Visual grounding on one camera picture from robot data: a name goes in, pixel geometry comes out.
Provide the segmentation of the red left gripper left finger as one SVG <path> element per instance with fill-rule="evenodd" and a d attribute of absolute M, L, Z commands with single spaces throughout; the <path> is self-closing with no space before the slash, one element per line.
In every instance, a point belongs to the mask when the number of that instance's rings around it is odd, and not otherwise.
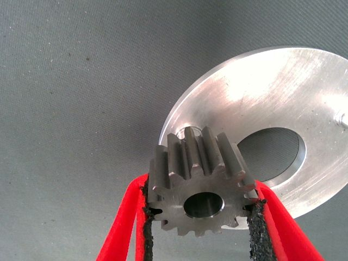
<path fill-rule="evenodd" d="M 153 259 L 151 214 L 147 208 L 148 174 L 131 181 L 97 260 L 126 260 L 135 229 L 135 260 Z"/>

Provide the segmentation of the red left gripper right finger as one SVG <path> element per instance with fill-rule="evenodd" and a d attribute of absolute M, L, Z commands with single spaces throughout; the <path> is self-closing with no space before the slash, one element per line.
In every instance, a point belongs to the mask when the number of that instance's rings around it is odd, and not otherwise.
<path fill-rule="evenodd" d="M 249 207 L 251 260 L 323 260 L 277 195 L 256 181 L 258 201 Z"/>

